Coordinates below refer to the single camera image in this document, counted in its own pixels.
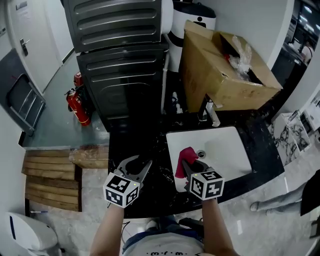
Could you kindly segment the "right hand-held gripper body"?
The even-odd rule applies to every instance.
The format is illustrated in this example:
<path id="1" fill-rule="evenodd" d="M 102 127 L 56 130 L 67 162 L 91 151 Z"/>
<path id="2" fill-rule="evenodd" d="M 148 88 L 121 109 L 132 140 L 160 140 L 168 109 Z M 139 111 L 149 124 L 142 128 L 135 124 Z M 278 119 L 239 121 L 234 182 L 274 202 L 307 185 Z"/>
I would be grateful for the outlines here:
<path id="1" fill-rule="evenodd" d="M 225 179 L 212 167 L 204 172 L 193 172 L 187 177 L 185 189 L 201 200 L 210 200 L 221 197 Z"/>

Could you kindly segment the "pink cloth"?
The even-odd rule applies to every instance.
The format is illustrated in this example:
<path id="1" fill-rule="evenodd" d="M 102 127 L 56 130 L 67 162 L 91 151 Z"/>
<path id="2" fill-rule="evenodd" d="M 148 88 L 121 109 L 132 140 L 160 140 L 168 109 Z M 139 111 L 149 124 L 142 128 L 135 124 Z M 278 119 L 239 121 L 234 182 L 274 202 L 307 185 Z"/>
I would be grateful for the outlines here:
<path id="1" fill-rule="evenodd" d="M 188 164 L 193 164 L 198 158 L 198 155 L 192 147 L 183 149 L 179 153 L 177 168 L 174 176 L 178 179 L 186 178 L 188 175 L 184 170 L 183 160 L 185 160 Z"/>

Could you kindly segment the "person's left forearm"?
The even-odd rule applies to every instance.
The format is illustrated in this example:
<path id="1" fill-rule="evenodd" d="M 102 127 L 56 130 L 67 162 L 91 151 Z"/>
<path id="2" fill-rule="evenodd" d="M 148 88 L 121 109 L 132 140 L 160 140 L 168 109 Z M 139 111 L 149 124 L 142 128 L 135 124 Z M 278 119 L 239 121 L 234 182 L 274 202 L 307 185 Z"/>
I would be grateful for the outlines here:
<path id="1" fill-rule="evenodd" d="M 123 220 L 124 209 L 111 204 L 94 236 L 89 256 L 119 256 Z"/>

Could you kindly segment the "white sink basin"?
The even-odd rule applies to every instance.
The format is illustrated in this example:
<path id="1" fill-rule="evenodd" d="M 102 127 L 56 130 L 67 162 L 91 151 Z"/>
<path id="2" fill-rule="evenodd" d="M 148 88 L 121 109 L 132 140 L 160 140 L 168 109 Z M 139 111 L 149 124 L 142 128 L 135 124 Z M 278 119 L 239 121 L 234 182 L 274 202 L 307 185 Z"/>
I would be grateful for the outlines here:
<path id="1" fill-rule="evenodd" d="M 175 188 L 179 193 L 188 192 L 188 180 L 176 178 L 180 152 L 192 147 L 198 161 L 206 163 L 224 178 L 226 182 L 240 178 L 252 171 L 248 155 L 240 135 L 234 126 L 176 131 L 166 134 Z"/>

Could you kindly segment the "person's blue jeans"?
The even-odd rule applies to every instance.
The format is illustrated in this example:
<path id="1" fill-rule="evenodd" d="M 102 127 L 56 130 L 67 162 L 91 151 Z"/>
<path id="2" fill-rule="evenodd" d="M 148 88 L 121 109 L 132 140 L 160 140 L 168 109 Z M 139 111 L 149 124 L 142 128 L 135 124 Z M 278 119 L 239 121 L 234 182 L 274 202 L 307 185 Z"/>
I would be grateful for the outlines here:
<path id="1" fill-rule="evenodd" d="M 136 244 L 141 239 L 152 236 L 152 235 L 160 235 L 166 233 L 174 233 L 190 238 L 194 238 L 200 242 L 203 242 L 204 238 L 202 235 L 199 235 L 193 229 L 187 229 L 180 226 L 173 215 L 169 216 L 161 216 L 153 219 L 155 222 L 155 227 L 147 227 L 145 231 L 140 232 L 129 238 L 123 245 L 122 251 L 126 251 L 128 248 Z"/>

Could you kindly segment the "chrome faucet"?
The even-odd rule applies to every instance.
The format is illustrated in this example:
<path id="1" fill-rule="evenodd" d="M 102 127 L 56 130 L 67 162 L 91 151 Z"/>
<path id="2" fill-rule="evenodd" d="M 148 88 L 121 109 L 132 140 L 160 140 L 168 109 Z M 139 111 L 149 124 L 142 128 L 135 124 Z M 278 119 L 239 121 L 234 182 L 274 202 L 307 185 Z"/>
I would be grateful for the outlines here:
<path id="1" fill-rule="evenodd" d="M 207 94 L 205 94 L 200 109 L 197 113 L 199 122 L 211 121 L 213 127 L 219 127 L 221 122 L 215 112 L 215 107 L 218 108 L 213 100 Z"/>

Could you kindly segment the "black marble vanity cabinet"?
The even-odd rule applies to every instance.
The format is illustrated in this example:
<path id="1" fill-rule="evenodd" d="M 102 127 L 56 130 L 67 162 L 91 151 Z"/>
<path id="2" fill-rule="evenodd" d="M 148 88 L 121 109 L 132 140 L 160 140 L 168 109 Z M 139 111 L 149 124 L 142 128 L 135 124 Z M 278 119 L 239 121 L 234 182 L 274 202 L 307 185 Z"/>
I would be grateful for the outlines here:
<path id="1" fill-rule="evenodd" d="M 256 111 L 222 111 L 218 117 L 222 128 L 236 129 L 251 166 L 244 176 L 225 183 L 223 195 L 218 199 L 222 203 L 271 181 L 284 172 L 284 167 L 267 126 Z M 169 132 L 198 129 L 213 130 L 208 122 L 199 122 L 195 113 L 184 113 L 164 115 L 139 127 L 124 121 L 110 132 L 110 172 L 128 157 L 141 154 L 152 160 L 141 195 L 124 211 L 127 219 L 182 214 L 201 208 L 198 198 L 176 189 L 166 138 Z"/>

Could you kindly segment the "white pipe fitting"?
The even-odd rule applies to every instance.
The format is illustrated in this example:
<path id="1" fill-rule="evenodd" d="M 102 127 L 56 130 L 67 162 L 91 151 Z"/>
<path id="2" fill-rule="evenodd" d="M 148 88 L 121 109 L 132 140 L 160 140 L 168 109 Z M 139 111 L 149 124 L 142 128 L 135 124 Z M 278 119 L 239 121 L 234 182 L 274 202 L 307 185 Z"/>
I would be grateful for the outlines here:
<path id="1" fill-rule="evenodd" d="M 182 114 L 184 111 L 180 105 L 178 95 L 175 91 L 172 93 L 171 101 L 172 101 L 173 106 L 175 107 L 176 113 Z"/>

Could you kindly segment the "tall red fire extinguisher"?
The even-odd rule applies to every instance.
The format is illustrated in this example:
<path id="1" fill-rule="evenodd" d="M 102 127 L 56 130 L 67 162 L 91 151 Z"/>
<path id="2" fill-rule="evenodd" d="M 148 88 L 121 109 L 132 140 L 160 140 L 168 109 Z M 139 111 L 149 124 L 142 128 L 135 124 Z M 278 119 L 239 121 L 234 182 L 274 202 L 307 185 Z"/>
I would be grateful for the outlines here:
<path id="1" fill-rule="evenodd" d="M 82 126 L 88 126 L 91 123 L 91 117 L 80 94 L 71 88 L 65 95 L 69 111 L 74 113 Z"/>

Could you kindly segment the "black ribbed appliance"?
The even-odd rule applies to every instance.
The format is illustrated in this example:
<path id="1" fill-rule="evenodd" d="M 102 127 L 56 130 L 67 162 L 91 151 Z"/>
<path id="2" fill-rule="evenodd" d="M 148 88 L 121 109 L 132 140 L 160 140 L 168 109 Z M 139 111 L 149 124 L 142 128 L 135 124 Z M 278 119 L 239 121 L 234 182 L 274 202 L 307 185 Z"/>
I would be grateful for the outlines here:
<path id="1" fill-rule="evenodd" d="M 85 88 L 108 132 L 140 127 L 161 114 L 167 42 L 81 53 Z"/>
<path id="2" fill-rule="evenodd" d="M 157 43 L 171 31 L 173 0 L 61 0 L 76 53 Z"/>

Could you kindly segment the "white marble pattern cabinet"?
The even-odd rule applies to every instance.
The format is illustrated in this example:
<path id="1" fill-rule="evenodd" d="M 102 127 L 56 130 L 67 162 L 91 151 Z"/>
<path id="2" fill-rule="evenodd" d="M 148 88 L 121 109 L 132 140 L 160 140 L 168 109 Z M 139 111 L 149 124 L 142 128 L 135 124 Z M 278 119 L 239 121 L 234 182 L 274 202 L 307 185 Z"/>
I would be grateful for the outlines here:
<path id="1" fill-rule="evenodd" d="M 281 113 L 268 127 L 283 166 L 297 159 L 311 147 L 311 141 L 299 112 Z"/>

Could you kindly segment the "white toilet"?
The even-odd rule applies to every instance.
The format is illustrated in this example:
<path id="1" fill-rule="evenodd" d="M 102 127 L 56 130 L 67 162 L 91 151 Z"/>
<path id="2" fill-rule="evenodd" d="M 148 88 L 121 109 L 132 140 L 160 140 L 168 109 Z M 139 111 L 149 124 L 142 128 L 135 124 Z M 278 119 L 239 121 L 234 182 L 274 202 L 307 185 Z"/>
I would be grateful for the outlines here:
<path id="1" fill-rule="evenodd" d="M 49 256 L 48 250 L 58 244 L 55 231 L 37 219 L 6 212 L 4 220 L 9 236 L 31 256 Z"/>

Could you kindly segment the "clear plastic wrap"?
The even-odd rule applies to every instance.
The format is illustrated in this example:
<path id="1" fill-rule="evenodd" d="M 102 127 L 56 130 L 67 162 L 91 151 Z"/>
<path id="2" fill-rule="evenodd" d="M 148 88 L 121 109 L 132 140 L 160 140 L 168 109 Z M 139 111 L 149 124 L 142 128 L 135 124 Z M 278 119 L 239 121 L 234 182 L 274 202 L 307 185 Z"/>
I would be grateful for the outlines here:
<path id="1" fill-rule="evenodd" d="M 233 55 L 229 56 L 229 63 L 239 76 L 241 80 L 250 82 L 250 76 L 248 72 L 251 70 L 251 59 L 252 59 L 252 49 L 251 46 L 246 43 L 245 48 L 242 48 L 242 44 L 239 38 L 234 35 L 232 37 L 232 42 L 238 50 L 239 57 Z"/>

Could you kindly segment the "white round water heater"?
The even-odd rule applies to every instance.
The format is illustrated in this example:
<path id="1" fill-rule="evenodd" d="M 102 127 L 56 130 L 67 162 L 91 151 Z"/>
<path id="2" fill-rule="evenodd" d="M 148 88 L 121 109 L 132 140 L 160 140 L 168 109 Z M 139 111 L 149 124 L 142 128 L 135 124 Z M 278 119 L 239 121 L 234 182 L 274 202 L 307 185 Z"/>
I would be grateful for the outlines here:
<path id="1" fill-rule="evenodd" d="M 169 45 L 169 64 L 171 72 L 179 71 L 184 43 L 184 27 L 187 20 L 209 30 L 216 26 L 216 14 L 213 9 L 201 3 L 172 0 L 173 16 L 170 31 L 164 35 Z"/>

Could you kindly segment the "white door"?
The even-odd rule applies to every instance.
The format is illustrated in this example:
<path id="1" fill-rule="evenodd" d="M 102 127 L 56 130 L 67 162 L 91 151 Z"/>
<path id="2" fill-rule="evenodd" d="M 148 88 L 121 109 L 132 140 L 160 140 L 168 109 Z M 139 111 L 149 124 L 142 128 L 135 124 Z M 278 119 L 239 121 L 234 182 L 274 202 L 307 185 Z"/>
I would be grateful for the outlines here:
<path id="1" fill-rule="evenodd" d="M 27 6 L 16 10 L 16 4 L 23 1 L 27 1 Z M 7 0 L 7 11 L 17 52 L 32 82 L 43 93 L 62 65 L 45 1 Z M 21 38 L 30 40 L 26 44 L 28 56 L 23 53 Z"/>

